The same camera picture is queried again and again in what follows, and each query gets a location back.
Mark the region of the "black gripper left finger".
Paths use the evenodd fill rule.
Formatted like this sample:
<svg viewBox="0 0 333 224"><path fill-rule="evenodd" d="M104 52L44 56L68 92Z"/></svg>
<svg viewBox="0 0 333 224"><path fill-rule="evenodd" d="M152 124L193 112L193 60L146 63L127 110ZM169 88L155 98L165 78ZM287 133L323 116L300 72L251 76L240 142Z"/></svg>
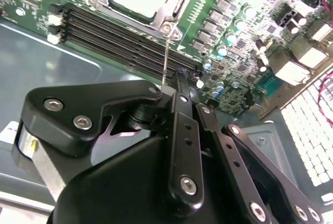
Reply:
<svg viewBox="0 0 333 224"><path fill-rule="evenodd" d="M196 210L204 198L194 79L177 71L167 85L146 80L37 88L24 100L15 138L22 168L36 172L57 201L92 169L97 142L149 130L166 145L163 200Z"/></svg>

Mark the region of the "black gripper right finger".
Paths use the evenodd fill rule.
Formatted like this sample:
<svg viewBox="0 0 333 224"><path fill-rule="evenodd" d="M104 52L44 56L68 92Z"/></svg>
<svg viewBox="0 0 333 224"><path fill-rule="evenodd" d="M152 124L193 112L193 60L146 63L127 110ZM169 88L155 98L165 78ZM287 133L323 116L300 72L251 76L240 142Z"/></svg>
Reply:
<svg viewBox="0 0 333 224"><path fill-rule="evenodd" d="M212 153L212 193L226 223L323 223L319 209L236 125L220 127L214 110L196 106L202 147Z"/></svg>

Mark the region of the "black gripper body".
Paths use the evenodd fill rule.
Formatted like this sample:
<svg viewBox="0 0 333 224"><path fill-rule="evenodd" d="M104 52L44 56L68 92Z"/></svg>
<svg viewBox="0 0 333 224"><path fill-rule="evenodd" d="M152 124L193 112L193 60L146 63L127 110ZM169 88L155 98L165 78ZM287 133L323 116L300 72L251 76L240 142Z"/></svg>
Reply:
<svg viewBox="0 0 333 224"><path fill-rule="evenodd" d="M49 223L226 223L212 193L211 156L202 155L204 199L186 206L167 195L164 145L146 139L76 176L62 191Z"/></svg>

